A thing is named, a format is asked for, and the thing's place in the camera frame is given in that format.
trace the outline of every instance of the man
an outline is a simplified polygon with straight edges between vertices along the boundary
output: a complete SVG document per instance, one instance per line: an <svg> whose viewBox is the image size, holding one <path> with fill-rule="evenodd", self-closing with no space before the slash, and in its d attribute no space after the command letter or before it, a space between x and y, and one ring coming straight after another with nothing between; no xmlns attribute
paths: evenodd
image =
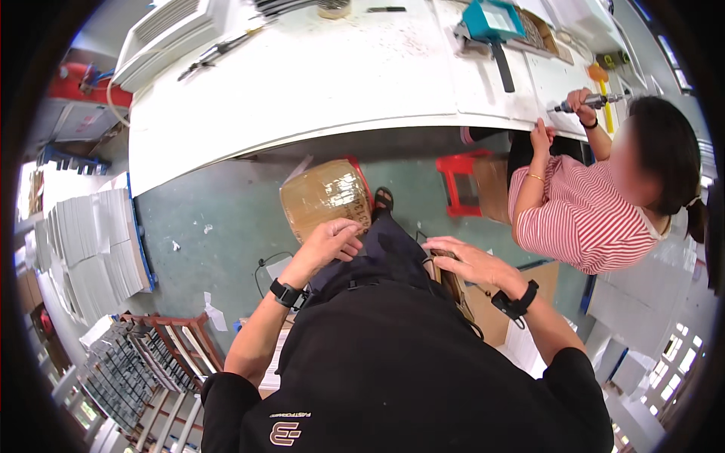
<svg viewBox="0 0 725 453"><path fill-rule="evenodd" d="M428 279L426 253L392 219L387 189L376 206L366 257L357 255L361 225L333 220L278 279L287 293L273 283L287 305L307 283L314 290L285 342L280 389L265 400L257 390L289 311L268 292L224 373L204 385L202 451L611 452L602 391L567 322L530 299L523 318L548 365L534 380L485 344ZM516 269L457 239L429 238L423 248L454 253L459 260L435 264L512 301L533 295Z"/></svg>

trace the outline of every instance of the black smartwatch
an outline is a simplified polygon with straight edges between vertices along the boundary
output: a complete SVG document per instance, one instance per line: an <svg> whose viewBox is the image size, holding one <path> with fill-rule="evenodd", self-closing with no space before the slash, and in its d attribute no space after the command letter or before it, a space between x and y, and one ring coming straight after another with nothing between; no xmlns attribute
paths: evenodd
<svg viewBox="0 0 725 453"><path fill-rule="evenodd" d="M272 291L272 294L275 295L277 302L287 308L294 308L295 311L302 308L302 305L305 304L305 301L307 300L307 295L309 294L309 292L305 291L304 289L295 289L287 283L279 283L276 278L270 285L270 291ZM294 305L297 303L300 296L302 296L302 303L299 305L299 307L295 307Z"/></svg>
<svg viewBox="0 0 725 453"><path fill-rule="evenodd" d="M538 289L539 284L533 280L529 280L529 287L521 299L511 300L505 292L499 291L491 298L491 303L494 307L501 310L504 315L511 318L520 329L524 329L525 326L523 325L521 317L526 314L526 309L534 301Z"/></svg>

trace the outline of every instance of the red striped shirt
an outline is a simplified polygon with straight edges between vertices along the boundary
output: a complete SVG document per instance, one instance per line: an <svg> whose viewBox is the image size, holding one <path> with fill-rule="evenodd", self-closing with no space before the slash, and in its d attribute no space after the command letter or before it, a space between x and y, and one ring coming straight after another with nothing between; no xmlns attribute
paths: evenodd
<svg viewBox="0 0 725 453"><path fill-rule="evenodd" d="M528 171L522 167L511 177L512 223ZM660 235L641 208L619 195L607 161L585 167L569 156L552 157L545 180L543 206L520 213L516 226L518 243L528 252L594 275L633 265L667 235Z"/></svg>

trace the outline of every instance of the green floor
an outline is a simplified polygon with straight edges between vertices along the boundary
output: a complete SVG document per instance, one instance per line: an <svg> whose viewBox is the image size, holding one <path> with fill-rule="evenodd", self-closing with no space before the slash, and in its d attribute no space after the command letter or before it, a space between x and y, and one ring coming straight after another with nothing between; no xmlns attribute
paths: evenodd
<svg viewBox="0 0 725 453"><path fill-rule="evenodd" d="M506 152L507 144L505 134L483 143L495 152ZM220 162L147 191L136 197L136 212L146 231L149 266L159 283L152 294L134 296L131 306L139 312L193 317L204 309L204 292L209 291L212 305L224 312L230 329L217 332L210 325L209 332L226 353L233 340L232 323L249 316L260 299L252 276L257 261L299 248L282 211L279 188L307 154L315 157L312 165L355 155L371 189L392 190L394 217L412 235L419 229L428 236L456 236L492 249L515 266L540 259L520 249L506 225L446 214L435 158L470 149L460 143L457 128L372 130L285 146L255 161ZM176 252L172 241L181 246ZM264 290L269 277L264 271L258 275ZM583 339L594 323L579 310L585 281L584 274L561 265L554 302L579 326Z"/></svg>

